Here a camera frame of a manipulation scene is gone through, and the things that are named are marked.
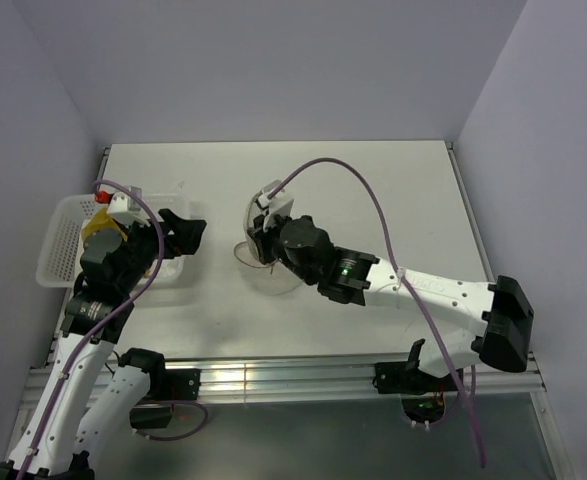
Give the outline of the yellow bra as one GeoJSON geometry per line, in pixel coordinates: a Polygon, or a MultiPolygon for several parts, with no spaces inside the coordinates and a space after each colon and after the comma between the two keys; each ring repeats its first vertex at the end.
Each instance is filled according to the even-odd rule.
{"type": "Polygon", "coordinates": [[[118,233],[124,241],[128,240],[128,235],[123,227],[118,224],[107,212],[104,207],[98,210],[94,216],[82,227],[81,240],[84,246],[87,245],[88,239],[95,236],[98,232],[110,230],[118,233]]]}

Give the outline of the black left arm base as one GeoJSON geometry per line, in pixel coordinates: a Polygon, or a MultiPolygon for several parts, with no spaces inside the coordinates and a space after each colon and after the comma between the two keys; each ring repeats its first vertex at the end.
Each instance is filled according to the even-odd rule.
{"type": "Polygon", "coordinates": [[[164,430],[175,422],[186,422],[192,428],[205,425],[209,412],[197,403],[200,377],[199,369],[167,370],[159,385],[129,412],[130,426],[150,431],[164,430]]]}

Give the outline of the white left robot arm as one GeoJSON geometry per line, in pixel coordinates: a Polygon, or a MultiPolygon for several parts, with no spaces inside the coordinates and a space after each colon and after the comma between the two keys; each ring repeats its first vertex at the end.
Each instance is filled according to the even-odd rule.
{"type": "Polygon", "coordinates": [[[131,348],[96,403],[88,403],[135,300],[161,261],[197,252],[206,226],[162,209],[147,223],[115,221],[86,237],[53,368],[28,427],[0,462],[0,479],[92,479],[99,453],[130,411],[146,399],[164,400],[164,355],[131,348]]]}

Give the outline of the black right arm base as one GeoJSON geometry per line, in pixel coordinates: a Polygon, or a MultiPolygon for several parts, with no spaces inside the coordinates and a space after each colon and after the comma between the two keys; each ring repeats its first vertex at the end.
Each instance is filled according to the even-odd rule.
{"type": "Polygon", "coordinates": [[[406,362],[379,362],[374,364],[373,387],[381,395],[454,392],[457,386],[450,374],[442,378],[417,369],[407,369],[406,362]]]}

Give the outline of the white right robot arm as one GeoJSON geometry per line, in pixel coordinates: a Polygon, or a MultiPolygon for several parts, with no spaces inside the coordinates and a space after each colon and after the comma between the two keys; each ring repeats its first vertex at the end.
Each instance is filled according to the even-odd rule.
{"type": "Polygon", "coordinates": [[[416,389],[479,363],[506,373],[527,369],[534,310],[514,278],[469,282],[402,270],[335,245],[308,215],[258,215],[246,235],[260,263],[281,263],[330,301],[420,312],[433,341],[412,346],[405,370],[416,389]]]}

